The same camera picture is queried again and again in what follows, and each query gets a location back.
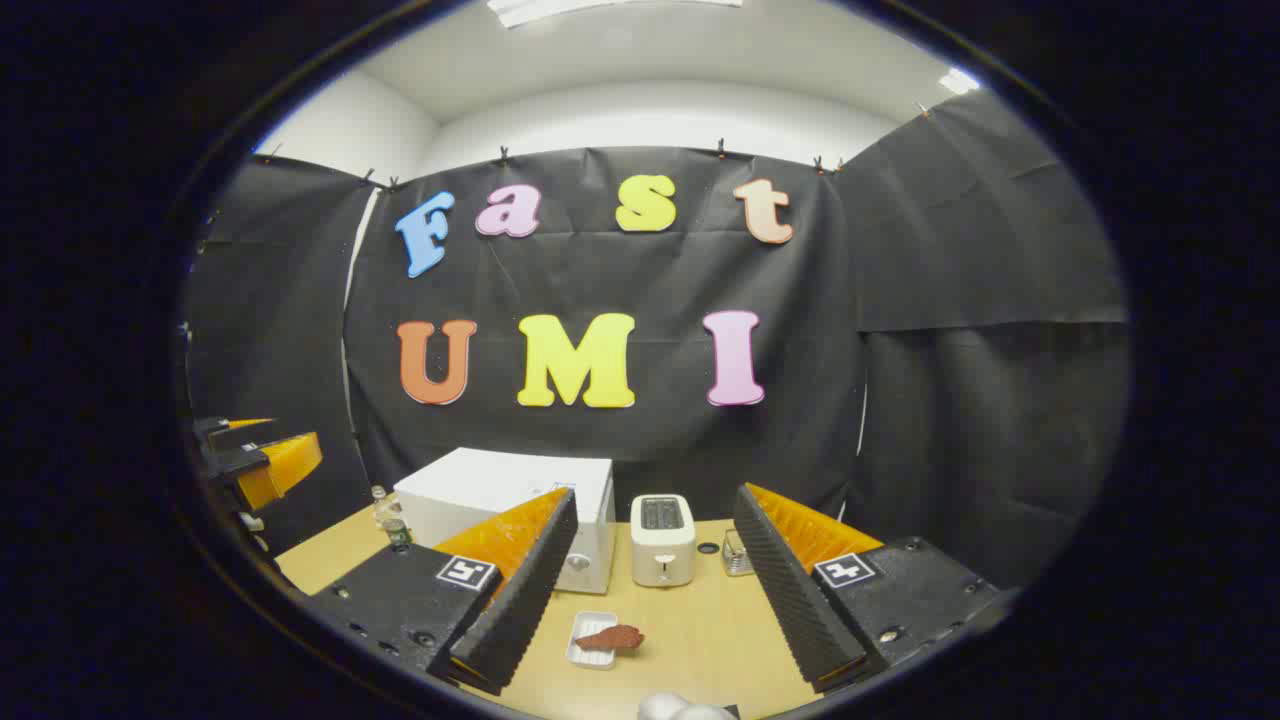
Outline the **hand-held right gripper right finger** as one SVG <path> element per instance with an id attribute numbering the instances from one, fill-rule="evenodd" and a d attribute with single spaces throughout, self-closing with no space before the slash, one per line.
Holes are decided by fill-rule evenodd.
<path id="1" fill-rule="evenodd" d="M 879 541 L 751 483 L 736 492 L 733 525 L 822 694 L 924 659 L 1007 596 L 920 537 Z"/>

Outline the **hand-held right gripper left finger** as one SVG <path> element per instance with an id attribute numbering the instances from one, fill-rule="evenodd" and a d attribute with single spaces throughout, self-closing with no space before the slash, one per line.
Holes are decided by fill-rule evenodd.
<path id="1" fill-rule="evenodd" d="M 433 547 L 385 547 L 317 594 L 317 615 L 384 664 L 499 694 L 579 529 L 558 487 Z"/>

